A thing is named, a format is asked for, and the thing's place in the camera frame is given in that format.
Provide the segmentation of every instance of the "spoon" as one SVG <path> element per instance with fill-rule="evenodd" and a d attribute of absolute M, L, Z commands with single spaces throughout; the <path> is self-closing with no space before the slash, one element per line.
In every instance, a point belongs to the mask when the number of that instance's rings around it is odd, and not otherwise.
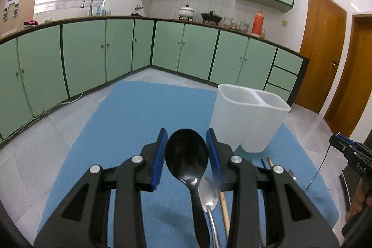
<path fill-rule="evenodd" d="M 213 247 L 221 248 L 219 243 L 218 233 L 216 226 L 214 225 L 212 210 L 216 207 L 218 202 L 217 188 L 214 182 L 206 177 L 202 177 L 199 182 L 199 197 L 202 203 L 203 210 L 207 212 L 209 218 L 209 224 L 211 225 L 213 235 Z"/>
<path fill-rule="evenodd" d="M 209 230 L 199 199 L 198 185 L 208 164 L 208 149 L 194 130 L 180 129 L 168 139 L 165 161 L 172 175 L 190 190 L 196 240 L 200 248 L 209 248 Z"/>

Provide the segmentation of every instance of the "metal bolt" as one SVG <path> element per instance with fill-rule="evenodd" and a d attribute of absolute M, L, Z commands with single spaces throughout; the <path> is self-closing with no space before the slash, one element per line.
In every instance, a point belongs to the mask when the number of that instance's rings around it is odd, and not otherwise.
<path fill-rule="evenodd" d="M 284 172 L 284 168 L 280 165 L 275 165 L 273 168 L 274 172 L 277 174 L 282 174 Z"/>
<path fill-rule="evenodd" d="M 232 156 L 231 157 L 231 162 L 232 163 L 239 164 L 241 161 L 243 161 L 243 159 L 241 158 L 241 156 Z"/>
<path fill-rule="evenodd" d="M 141 163 L 143 161 L 143 157 L 141 155 L 135 155 L 132 157 L 133 163 Z"/>
<path fill-rule="evenodd" d="M 97 172 L 99 172 L 101 170 L 101 168 L 99 167 L 99 165 L 95 164 L 95 165 L 92 165 L 90 168 L 89 168 L 89 171 L 93 174 L 96 174 Z"/>

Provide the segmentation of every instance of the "red thermos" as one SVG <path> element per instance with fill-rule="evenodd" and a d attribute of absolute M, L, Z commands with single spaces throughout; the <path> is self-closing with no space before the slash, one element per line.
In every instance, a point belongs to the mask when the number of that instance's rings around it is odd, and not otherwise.
<path fill-rule="evenodd" d="M 258 11 L 258 13 L 254 16 L 251 35 L 260 37 L 262 25 L 263 25 L 262 11 Z"/>

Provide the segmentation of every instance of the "sink faucet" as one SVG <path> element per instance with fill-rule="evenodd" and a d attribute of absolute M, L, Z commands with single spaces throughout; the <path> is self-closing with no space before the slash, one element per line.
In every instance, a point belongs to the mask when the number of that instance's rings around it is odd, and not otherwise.
<path fill-rule="evenodd" d="M 83 1 L 83 4 L 80 6 L 80 8 L 84 8 L 85 0 Z M 89 13 L 88 16 L 92 16 L 92 5 L 93 5 L 93 0 L 90 0 L 90 7 L 89 7 Z"/>

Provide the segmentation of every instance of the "countertop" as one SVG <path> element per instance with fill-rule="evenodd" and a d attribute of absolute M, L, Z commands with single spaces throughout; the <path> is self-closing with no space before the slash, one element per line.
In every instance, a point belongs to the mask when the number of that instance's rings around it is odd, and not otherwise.
<path fill-rule="evenodd" d="M 259 37 L 256 37 L 256 36 L 253 36 L 253 35 L 250 35 L 248 33 L 243 33 L 239 30 L 234 30 L 234 29 L 230 29 L 230 28 L 224 28 L 222 26 L 215 26 L 215 25 L 211 25 L 211 24 L 203 24 L 203 23 L 197 23 L 197 22 L 194 22 L 194 21 L 186 21 L 186 20 L 176 20 L 176 19 L 166 19 L 166 18 L 152 18 L 152 17 L 142 17 L 142 16 L 130 16 L 130 15 L 111 15 L 111 16 L 89 16 L 89 17 L 75 17 L 75 18 L 68 18 L 68 19 L 62 19 L 62 20 L 56 20 L 56 21 L 50 21 L 50 22 L 47 22 L 47 23 L 43 23 L 43 24 L 40 24 L 40 25 L 37 25 L 35 27 L 29 27 L 29 28 L 26 28 L 26 29 L 21 29 L 17 32 L 14 32 L 14 33 L 11 33 L 3 38 L 0 39 L 0 44 L 3 44 L 7 41 L 10 41 L 16 37 L 19 37 L 21 35 L 24 35 L 24 34 L 27 34 L 27 33 L 30 33 L 30 32 L 33 32 L 33 31 L 36 31 L 36 30 L 40 30 L 40 29 L 43 29 L 43 28 L 47 28 L 47 27 L 50 27 L 50 26 L 58 26 L 58 25 L 61 25 L 61 24 L 69 24 L 69 23 L 76 23 L 76 22 L 80 22 L 80 21 L 90 21 L 90 20 L 109 20 L 109 19 L 143 19 L 143 20 L 156 20 L 156 21 L 170 21 L 170 22 L 174 22 L 174 23 L 183 23 L 183 24 L 194 24 L 194 25 L 198 25 L 198 26 L 207 26 L 209 28 L 215 28 L 215 29 L 219 29 L 219 30 L 223 30 L 223 31 L 227 31 L 227 32 L 232 32 L 232 33 L 236 33 L 236 34 L 240 34 L 240 35 L 243 35 L 243 36 L 246 36 L 246 37 L 250 37 L 250 38 L 253 38 L 253 39 L 256 39 L 256 40 L 259 40 L 259 41 L 262 41 L 262 42 L 265 42 L 265 43 L 268 43 L 268 44 L 271 44 L 273 46 L 276 46 L 278 48 L 281 48 L 283 50 L 286 50 L 287 52 L 290 52 L 294 55 L 297 55 L 301 58 L 307 58 L 303 55 L 301 55 L 300 53 L 294 51 L 294 50 L 291 50 L 285 46 L 282 46 L 278 43 L 275 43 L 275 42 L 272 42 L 272 41 L 269 41 L 269 40 L 266 40 L 266 39 L 261 39 Z"/>

